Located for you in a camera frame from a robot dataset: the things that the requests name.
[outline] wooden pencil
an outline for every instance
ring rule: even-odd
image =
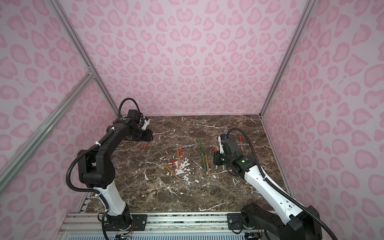
[[[168,172],[172,173],[173,176],[175,176],[178,180],[180,180],[179,176],[176,175],[176,173],[172,171],[170,167],[168,167],[167,165],[164,165],[164,167],[168,170]]]
[[[208,175],[210,175],[207,155],[205,156],[205,164],[207,165]]]
[[[204,153],[202,152],[201,153],[201,161],[203,162],[203,170],[204,172],[207,171],[207,167],[205,166],[205,157],[204,157]]]
[[[177,169],[180,169],[180,150],[177,150]]]

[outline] black cable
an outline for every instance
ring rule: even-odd
[[[121,115],[121,108],[122,108],[122,105],[124,104],[125,101],[127,100],[131,100],[135,105],[136,105],[136,108],[137,110],[140,112],[140,109],[139,109],[139,106],[137,104],[137,102],[133,99],[133,98],[125,98],[121,103],[120,103],[120,106],[119,106],[119,111],[118,111],[118,118],[122,118],[122,115]]]
[[[240,229],[240,231],[238,231],[238,232],[235,232],[235,231],[232,229],[232,226],[233,226],[234,224],[236,224],[236,223],[240,223],[240,224],[241,224],[241,229]],[[243,231],[243,223],[242,223],[242,222],[233,222],[230,226],[231,226],[231,231],[232,231],[234,234],[240,234],[240,233]]]
[[[264,230],[264,233],[265,233],[265,237],[266,237],[268,240],[271,240],[271,238],[268,236],[268,231],[267,231],[267,230]]]
[[[97,219],[99,220],[99,222],[101,222],[101,219],[99,217],[99,215],[102,214],[102,212],[100,212],[98,215],[97,215]]]
[[[103,215],[101,216],[101,229],[103,231],[103,235],[104,235],[105,240],[109,240],[109,237],[108,237],[107,232],[105,230],[105,221],[104,221],[105,215],[107,215],[107,212],[104,212]]]
[[[100,144],[103,144],[105,141],[108,140],[108,138],[113,134],[114,130],[110,130],[107,134],[104,135],[104,137],[101,138],[101,140],[99,141]],[[98,144],[95,144],[93,145],[91,148],[89,148],[88,150],[80,153],[77,158],[75,158],[75,160],[73,160],[73,162],[71,163],[71,165],[68,167],[68,170],[67,170],[67,174],[65,175],[65,181],[67,183],[67,186],[71,189],[71,190],[74,190],[76,192],[93,192],[95,194],[97,194],[101,201],[104,203],[105,205],[105,208],[106,209],[109,209],[109,204],[107,202],[107,200],[105,199],[105,197],[103,195],[100,195],[100,191],[99,190],[96,190],[96,189],[92,189],[92,188],[78,188],[78,187],[75,187],[72,182],[71,182],[71,173],[72,173],[72,170],[74,168],[74,166],[76,165],[76,163],[82,158],[84,157],[86,154],[88,154],[89,152],[92,152],[93,150],[95,150],[96,148],[98,148],[99,145]]]
[[[291,201],[292,203],[294,203],[295,205],[297,205],[301,210],[303,210],[305,213],[307,213],[309,216],[311,216],[313,218],[313,220],[315,220],[328,234],[329,236],[332,238],[332,240],[338,240],[336,235],[333,233],[333,231],[320,219],[318,218],[316,215],[314,215],[311,211],[309,211],[303,204],[301,204],[300,202],[296,201],[294,198],[292,198],[291,196],[289,196],[288,194],[286,194],[285,192],[283,192],[280,188],[278,188],[274,183],[272,183],[268,178],[265,177],[265,173],[257,159],[257,156],[256,156],[256,153],[255,153],[255,150],[253,149],[253,145],[252,145],[252,142],[249,140],[248,136],[239,128],[232,128],[230,129],[228,132],[227,132],[227,138],[229,137],[229,134],[233,131],[233,130],[237,130],[239,132],[241,132],[245,139],[247,140],[248,144],[249,144],[249,147],[251,148],[251,151],[252,151],[252,154],[253,154],[253,157],[255,159],[255,162],[256,162],[256,165],[262,175],[262,177],[264,178],[264,180],[273,188],[275,189],[278,193],[280,193],[283,197],[287,198],[289,201]]]

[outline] pink leopard print wall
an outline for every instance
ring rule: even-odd
[[[0,171],[85,75],[44,0],[0,2]]]
[[[321,0],[264,119],[296,198],[384,239],[384,1]]]
[[[259,113],[306,0],[60,2],[117,104],[186,115]]]
[[[114,119],[93,82],[87,87],[22,171],[0,196],[0,239],[54,239],[81,193],[70,190],[65,174],[81,149],[99,140]],[[77,167],[72,182],[80,186]]]

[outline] aluminum frame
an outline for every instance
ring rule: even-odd
[[[107,233],[110,240],[116,239],[116,234]],[[208,232],[208,233],[147,233],[147,232],[134,232],[126,236],[127,240],[245,240],[245,233],[238,235],[230,232]],[[105,240],[102,233],[99,234],[58,234],[56,240]]]
[[[65,97],[54,112],[44,121],[35,131],[34,135],[28,139],[24,147],[16,153],[9,161],[9,164],[0,173],[0,194],[6,189],[11,181],[16,177],[19,171],[24,167],[32,154],[48,137],[49,133],[55,128],[69,108],[75,103],[85,88],[95,79],[93,71],[89,71],[75,88]]]
[[[101,80],[101,77],[99,73],[97,72],[97,69],[93,65],[90,56],[88,55],[87,51],[85,50],[85,47],[80,41],[79,36],[77,35],[76,31],[74,30],[67,14],[65,13],[63,6],[58,0],[47,0],[48,4],[51,6],[51,9],[55,13],[57,19],[63,26],[65,32],[67,33],[68,37],[70,38],[71,42],[73,43],[74,47],[77,49],[81,59],[85,63],[85,65],[88,67],[90,71],[93,71],[96,75],[96,82],[99,85],[101,92],[107,99],[107,102],[112,107],[113,112],[117,116],[118,114],[118,108],[113,100],[112,96],[109,94],[106,86],[104,85],[103,81]]]
[[[263,118],[260,118],[261,122],[262,122],[262,125],[263,125],[263,128],[265,130],[265,135],[266,137],[268,138],[268,142],[269,142],[269,145],[271,146],[271,149],[272,149],[272,152],[273,152],[273,156],[275,157],[275,160],[276,160],[276,163],[277,163],[277,166],[280,170],[280,173],[281,173],[281,177],[283,178],[283,182],[285,184],[285,187],[286,187],[286,191],[289,195],[291,195],[293,198],[295,198],[295,194],[292,190],[292,186],[288,180],[288,175],[286,174],[283,166],[281,165],[280,161],[278,161],[278,158],[277,158],[277,150],[276,150],[276,146],[274,145],[271,137],[270,137],[270,133],[268,131],[268,128],[266,127],[265,125],[265,122],[264,122],[264,119]]]
[[[268,109],[268,106],[273,98],[273,95],[276,92],[276,88],[279,85],[282,77],[284,76],[284,72],[294,54],[295,48],[297,44],[299,43],[305,28],[314,13],[314,10],[316,8],[316,5],[318,4],[319,0],[308,0],[308,2],[305,5],[303,14],[301,15],[301,18],[299,20],[299,23],[293,33],[293,37],[288,45],[287,51],[285,52],[285,55],[283,57],[283,60],[279,66],[279,69],[277,70],[277,74],[275,76],[275,79],[273,80],[273,84],[271,86],[271,89],[268,92],[268,95],[266,97],[265,103],[260,111],[260,117],[262,118],[265,114],[265,112]]]
[[[232,233],[227,222],[229,213],[240,212],[138,212],[131,215],[148,215],[143,231],[145,233]],[[97,215],[97,213],[67,214],[58,235],[100,233],[101,223]],[[257,229],[243,229],[243,232],[257,231]],[[117,233],[126,231],[108,232],[108,234]]]

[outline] robotic arm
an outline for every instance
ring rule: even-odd
[[[106,224],[112,226],[112,230],[133,230],[132,218],[128,205],[121,199],[116,189],[114,178],[115,168],[111,162],[111,155],[123,139],[131,141],[151,141],[152,131],[146,129],[148,118],[144,117],[139,108],[129,110],[126,117],[121,116],[107,128],[105,136],[88,150],[81,150],[77,158],[68,168],[66,183],[68,187],[78,192],[94,192],[99,197],[106,211],[101,218],[103,233],[106,239]],[[88,188],[81,189],[71,183],[71,172],[78,163],[79,179]]]
[[[229,136],[232,130],[238,130],[244,135],[250,145],[252,156],[243,155],[236,140]],[[243,225],[262,227],[265,232],[269,231],[281,240],[320,240],[322,239],[321,227],[323,227],[332,239],[337,240],[334,233],[320,220],[319,213],[314,207],[303,206],[268,176],[258,162],[252,143],[242,130],[233,128],[227,134],[219,136],[218,141],[220,151],[215,152],[215,164],[225,165],[228,171],[232,171],[230,172],[232,175],[239,175],[256,188],[278,215],[277,217],[257,204],[251,203],[241,210],[240,222]]]

